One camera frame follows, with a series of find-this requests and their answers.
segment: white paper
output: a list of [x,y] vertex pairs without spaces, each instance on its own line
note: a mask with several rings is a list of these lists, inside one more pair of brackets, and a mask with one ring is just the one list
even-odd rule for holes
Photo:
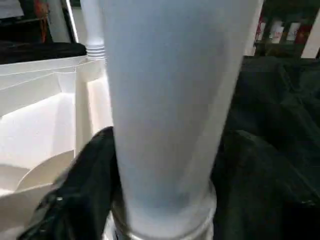
[[0,0],[0,19],[23,16],[18,0]]

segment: white tube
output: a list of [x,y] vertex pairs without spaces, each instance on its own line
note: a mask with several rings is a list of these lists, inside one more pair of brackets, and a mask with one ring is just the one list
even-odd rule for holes
[[131,232],[180,238],[214,207],[209,176],[257,2],[104,1],[120,217]]
[[86,52],[89,59],[105,59],[102,9],[99,0],[80,0],[86,28]]

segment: black fabric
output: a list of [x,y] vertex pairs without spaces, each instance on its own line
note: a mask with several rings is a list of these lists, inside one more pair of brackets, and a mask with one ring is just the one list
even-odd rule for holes
[[320,61],[246,58],[216,157],[215,240],[314,239]]
[[86,54],[86,47],[80,43],[0,42],[0,64],[77,57]]
[[100,240],[120,187],[113,128],[97,133],[42,199],[19,240]]

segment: white cardboard box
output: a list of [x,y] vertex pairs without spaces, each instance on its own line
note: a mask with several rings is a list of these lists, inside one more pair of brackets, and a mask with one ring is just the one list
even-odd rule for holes
[[0,239],[21,231],[75,154],[113,125],[104,62],[83,61],[0,65]]

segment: white plastic tube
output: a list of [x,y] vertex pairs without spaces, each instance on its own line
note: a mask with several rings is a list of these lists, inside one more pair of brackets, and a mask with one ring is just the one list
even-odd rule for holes
[[105,59],[102,9],[99,0],[80,0],[86,28],[86,52],[89,59]]
[[105,0],[122,220],[181,238],[212,207],[209,176],[257,0]]

